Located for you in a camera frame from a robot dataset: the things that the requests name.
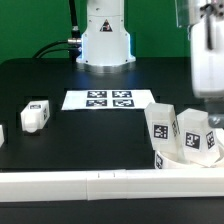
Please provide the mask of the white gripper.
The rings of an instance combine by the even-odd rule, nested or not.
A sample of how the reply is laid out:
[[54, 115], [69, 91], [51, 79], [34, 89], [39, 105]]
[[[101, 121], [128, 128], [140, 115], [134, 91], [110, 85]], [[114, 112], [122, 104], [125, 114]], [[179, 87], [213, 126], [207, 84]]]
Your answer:
[[[207, 48], [205, 19], [191, 30], [192, 88], [197, 98], [224, 96], [224, 19], [210, 20], [212, 50]], [[209, 125], [224, 127], [224, 100], [209, 99], [206, 109]]]

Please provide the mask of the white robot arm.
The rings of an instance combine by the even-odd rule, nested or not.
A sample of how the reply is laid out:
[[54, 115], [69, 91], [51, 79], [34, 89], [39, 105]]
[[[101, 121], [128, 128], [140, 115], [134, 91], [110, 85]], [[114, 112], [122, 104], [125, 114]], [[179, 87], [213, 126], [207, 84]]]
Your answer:
[[[224, 128], [224, 0], [175, 0], [176, 23], [188, 29], [194, 96], [202, 98], [213, 128]], [[79, 67], [114, 72], [135, 62], [124, 27], [124, 0], [87, 0]]]

